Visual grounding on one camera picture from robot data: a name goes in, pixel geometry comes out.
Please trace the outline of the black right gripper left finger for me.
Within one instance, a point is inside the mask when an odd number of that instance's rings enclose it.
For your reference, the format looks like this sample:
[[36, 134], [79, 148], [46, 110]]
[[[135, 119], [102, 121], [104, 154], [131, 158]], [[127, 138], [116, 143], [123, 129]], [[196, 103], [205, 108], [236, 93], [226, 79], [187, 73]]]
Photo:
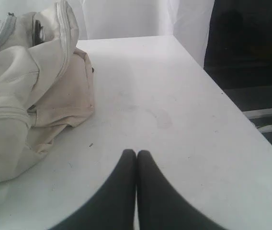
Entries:
[[125, 149], [98, 191], [53, 230], [133, 230], [136, 153]]

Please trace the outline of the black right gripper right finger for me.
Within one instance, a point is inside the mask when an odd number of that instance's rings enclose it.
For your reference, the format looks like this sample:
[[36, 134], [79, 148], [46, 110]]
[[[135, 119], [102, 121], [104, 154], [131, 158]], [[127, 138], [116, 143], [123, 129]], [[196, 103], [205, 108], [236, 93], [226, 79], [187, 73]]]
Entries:
[[187, 202], [163, 175], [151, 153], [137, 155], [137, 208], [141, 230], [223, 230]]

